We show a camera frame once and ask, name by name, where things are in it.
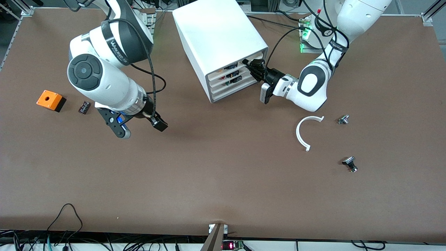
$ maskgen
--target orange push button box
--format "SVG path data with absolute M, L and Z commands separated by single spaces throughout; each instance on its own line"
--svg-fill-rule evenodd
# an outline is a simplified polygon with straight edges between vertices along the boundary
M 65 104 L 66 98 L 55 92 L 44 90 L 37 104 L 47 109 L 60 112 L 62 106 Z

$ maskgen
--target wire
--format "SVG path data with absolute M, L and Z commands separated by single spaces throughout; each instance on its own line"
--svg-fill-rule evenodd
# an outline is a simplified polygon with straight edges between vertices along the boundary
M 116 22 L 127 23 L 135 31 L 135 33 L 138 36 L 138 39 L 139 39 L 140 43 L 144 47 L 145 53 L 147 55 L 147 59 L 149 60 L 150 71 L 153 72 L 153 74 L 151 74 L 151 75 L 152 75 L 152 86 L 153 86 L 153 110 L 152 110 L 152 117 L 154 117 L 155 116 L 155 112 L 156 112 L 156 107 L 157 107 L 157 92 L 156 92 L 156 86 L 155 86 L 155 71 L 153 70 L 152 59 L 150 58 L 149 50 L 147 49 L 146 44 L 143 42 L 142 37 L 139 34 L 138 30 L 135 28 L 135 26 L 131 22 L 129 22 L 126 19 L 122 19 L 122 18 L 113 19 L 113 20 L 108 21 L 108 22 L 109 23 L 116 23 Z
M 46 244 L 48 245 L 48 250 L 49 251 L 53 251 L 53 248 L 51 247 L 51 243 L 50 243 L 50 236 L 48 235 L 47 239 L 46 239 Z
M 164 240 L 162 240 L 162 241 L 163 241 L 164 248 L 166 249 L 166 251 L 168 251 L 167 247 L 166 247 L 166 243 L 164 243 Z
M 265 21 L 265 22 L 272 23 L 272 24 L 276 24 L 276 25 L 285 26 L 285 27 L 298 28 L 298 27 L 296 27 L 296 26 L 286 25 L 286 24 L 282 24 L 282 23 L 274 22 L 274 21 L 271 21 L 271 20 L 266 20 L 266 19 L 263 19 L 263 18 L 260 18 L 260 17 L 255 17 L 255 16 L 247 16 L 247 17 L 254 18 L 254 19 L 258 19 L 258 20 Z
M 68 9 L 70 9 L 70 11 L 72 12 L 78 12 L 80 10 L 81 7 L 88 7 L 90 6 L 95 0 L 91 0 L 88 4 L 85 4 L 86 2 L 88 2 L 88 0 L 85 0 L 83 3 L 80 3 L 78 1 L 76 1 L 77 3 L 77 7 L 76 8 L 71 8 L 68 3 L 66 2 L 66 0 L 63 0 L 63 2 L 65 3 L 65 5 L 68 7 Z
M 316 15 L 314 13 L 314 11 L 308 6 L 308 4 L 306 3 L 305 0 L 302 0 L 302 2 L 305 4 L 305 6 L 307 7 L 307 9 L 311 12 L 311 14 L 314 15 L 314 18 L 319 19 L 321 22 L 323 22 L 324 24 L 326 24 L 327 26 L 331 27 L 332 29 L 334 29 L 335 31 L 339 32 L 339 34 L 341 34 L 345 40 L 347 41 L 347 48 L 350 47 L 350 41 L 348 40 L 348 37 L 340 30 L 338 30 L 336 27 L 333 27 L 332 25 L 330 25 L 329 23 L 327 23 L 325 20 L 323 20 L 322 18 L 320 18 L 318 15 Z
M 80 5 L 79 5 L 79 2 L 78 2 L 78 1 L 76 1 L 76 3 L 78 3 L 77 8 L 71 8 L 71 7 L 68 5 L 68 3 L 66 2 L 66 0 L 63 0 L 63 2 L 64 2 L 65 5 L 68 7 L 68 9 L 70 9 L 70 11 L 72 11 L 72 12 L 77 12 L 77 11 L 79 11 L 79 9 L 81 8 Z
M 105 238 L 107 238 L 108 244 L 110 245 L 111 251 L 114 251 L 113 250 L 113 245 L 111 244 L 112 242 L 110 241 L 110 238 L 108 237 L 108 234 L 107 233 L 104 233 L 104 234 L 105 234 Z
M 93 239 L 90 239 L 90 238 L 80 238 L 79 240 L 81 240 L 81 241 L 83 241 L 83 242 L 86 242 L 86 243 L 101 244 L 104 248 L 108 249 L 108 251 L 113 251 L 113 247 L 112 247 L 112 244 L 111 244 L 111 243 L 110 243 L 110 247 L 111 247 L 111 249 L 110 249 L 110 248 L 107 247 L 104 243 L 100 243 L 100 242 L 98 242 L 98 241 L 96 241 L 96 240 L 93 240 Z
M 105 4 L 108 6 L 108 13 L 104 21 L 107 21 L 108 19 L 110 19 L 110 15 L 112 14 L 112 8 L 110 7 L 110 4 L 108 4 L 108 1 L 105 1 Z
M 64 209 L 65 206 L 67 206 L 67 205 L 69 205 L 69 206 L 71 206 L 71 207 L 73 208 L 74 214 L 76 215 L 77 219 L 78 219 L 79 222 L 81 223 L 81 227 L 80 227 L 76 232 L 74 232 L 74 233 L 72 233 L 70 236 L 68 236 L 68 238 L 66 239 L 66 240 L 68 241 L 74 234 L 78 233 L 78 232 L 82 229 L 82 227 L 83 227 L 82 220 L 81 220 L 81 218 L 79 217 L 78 212 L 76 211 L 76 208 L 75 208 L 75 207 L 73 206 L 73 204 L 71 204 L 71 203 L 66 203 L 65 205 L 62 206 L 62 208 L 61 208 L 60 211 L 59 211 L 59 214 L 58 214 L 57 217 L 53 220 L 53 222 L 48 226 L 48 228 L 46 229 L 46 232 L 48 232 L 48 231 L 50 230 L 50 227 L 56 222 L 57 219 L 59 219 L 60 214 L 62 213 L 63 209 Z
M 265 64 L 265 71 L 266 71 L 266 69 L 267 69 L 267 67 L 268 67 L 269 60 L 271 59 L 271 56 L 273 55 L 273 53 L 274 53 L 274 51 L 276 50 L 277 46 L 279 45 L 280 41 L 282 41 L 282 39 L 283 39 L 284 37 L 286 37 L 286 35 L 290 34 L 291 32 L 293 32 L 293 31 L 295 31 L 295 30 L 297 30 L 297 29 L 300 29 L 300 30 L 309 29 L 309 30 L 313 31 L 313 33 L 316 35 L 316 38 L 318 39 L 319 44 L 321 45 L 321 47 L 322 47 L 322 48 L 324 47 L 323 44 L 322 44 L 321 39 L 319 38 L 319 36 L 318 36 L 318 35 L 314 32 L 314 30 L 312 30 L 311 28 L 308 28 L 308 27 L 307 27 L 307 28 L 305 28 L 305 27 L 297 27 L 297 28 L 291 29 L 291 30 L 289 30 L 288 32 L 286 32 L 285 34 L 283 34 L 282 37 L 279 38 L 279 40 L 277 41 L 276 45 L 274 46 L 273 50 L 271 51 L 271 54 L 270 54 L 269 57 L 268 57 L 268 60 L 266 61 L 266 64 Z M 327 54 L 326 54 L 325 50 L 323 50 L 322 52 L 323 52 L 323 54 L 324 54 L 324 56 L 325 56 L 325 59 L 327 60 L 327 63 L 328 63 L 328 66 L 329 66 L 330 70 L 333 71 L 333 67 L 331 66 L 331 64 L 330 64 L 330 62 L 329 62 L 329 59 L 328 59 L 328 57 L 327 57 Z
M 136 0 L 133 0 L 134 3 L 136 3 L 139 7 L 141 7 L 141 9 L 144 9 L 138 2 L 136 2 Z
M 136 66 L 136 65 L 134 65 L 134 64 L 130 64 L 130 65 L 131 65 L 133 68 L 135 68 L 135 69 L 137 69 L 137 70 L 139 70 L 139 71 L 145 72 L 145 73 L 147 73 L 147 74 L 149 74 L 149 75 L 152 74 L 151 72 L 146 71 L 146 70 L 144 70 L 144 69 L 142 69 L 142 68 L 139 68 L 138 66 Z M 158 93 L 158 92 L 164 90 L 164 88 L 166 88 L 166 80 L 165 80 L 163 77 L 161 77 L 160 75 L 158 75 L 158 74 L 155 74 L 155 77 L 161 79 L 161 80 L 164 82 L 163 88 L 161 88 L 161 89 L 155 91 L 155 92 Z
M 168 10 L 169 10 L 169 6 L 167 6 L 166 9 L 163 10 L 163 13 L 161 13 L 160 17 L 157 17 L 157 19 L 155 20 L 155 22 L 154 22 L 153 24 L 151 24 L 151 25 L 148 25 L 148 27 L 155 25 L 155 24 L 158 22 L 158 20 L 160 20 Z
M 368 247 L 368 246 L 366 246 L 365 243 L 364 243 L 363 241 L 359 241 L 359 242 L 361 242 L 362 246 L 357 245 L 355 242 L 353 242 L 353 240 L 350 240 L 350 241 L 351 241 L 351 243 L 352 243 L 355 247 L 363 248 L 363 249 L 365 249 L 365 251 L 368 251 L 369 249 L 370 249 L 370 250 L 377 250 L 377 251 L 380 251 L 380 250 L 384 250 L 384 249 L 386 248 L 386 244 L 385 244 L 384 242 L 382 243 L 383 246 L 382 246 L 381 248 L 374 248 L 374 247 Z

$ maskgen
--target c-shaped white part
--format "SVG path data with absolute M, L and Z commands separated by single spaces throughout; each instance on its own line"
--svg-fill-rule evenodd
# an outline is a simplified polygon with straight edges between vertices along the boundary
M 324 119 L 324 116 L 322 116 L 322 117 L 308 116 L 308 117 L 303 118 L 303 119 L 299 122 L 299 124 L 297 124 L 297 127 L 296 127 L 296 135 L 297 135 L 297 139 L 299 140 L 299 142 L 300 142 L 303 146 L 305 146 L 306 151 L 310 150 L 310 145 L 307 144 L 307 143 L 305 143 L 305 141 L 302 139 L 302 137 L 301 137 L 301 133 L 299 132 L 299 130 L 300 130 L 300 127 L 301 127 L 302 122 L 304 122 L 305 120 L 309 120 L 309 119 L 311 119 L 311 120 L 316 120 L 316 121 L 318 121 L 318 122 L 321 122 L 321 121 Z

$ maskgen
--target brown table surface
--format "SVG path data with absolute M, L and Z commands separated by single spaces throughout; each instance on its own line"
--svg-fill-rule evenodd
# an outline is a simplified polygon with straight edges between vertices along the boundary
M 0 228 L 46 229 L 70 202 L 85 231 L 206 234 L 225 222 L 242 237 L 446 242 L 446 64 L 421 18 L 380 18 L 310 113 L 281 97 L 262 104 L 259 84 L 210 104 L 168 13 L 152 57 L 169 128 L 134 119 L 120 140 L 94 109 L 78 113 L 86 98 L 66 76 L 70 40 L 104 17 L 37 9 L 21 24 L 0 74 Z M 252 22 L 270 48 L 288 30 Z M 270 66 L 299 76 L 315 57 L 294 33 Z M 67 98 L 60 113 L 36 105 L 44 89 Z M 295 130 L 310 115 L 325 119 L 302 125 L 305 152 Z M 340 164 L 351 155 L 357 173 Z M 77 227 L 66 210 L 52 229 Z

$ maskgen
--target metal bolt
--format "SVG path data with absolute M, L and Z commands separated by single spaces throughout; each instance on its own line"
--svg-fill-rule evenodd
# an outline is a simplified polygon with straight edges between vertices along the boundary
M 338 124 L 348 124 L 348 118 L 350 117 L 350 115 L 346 114 L 344 116 L 342 116 L 342 118 L 338 119 Z

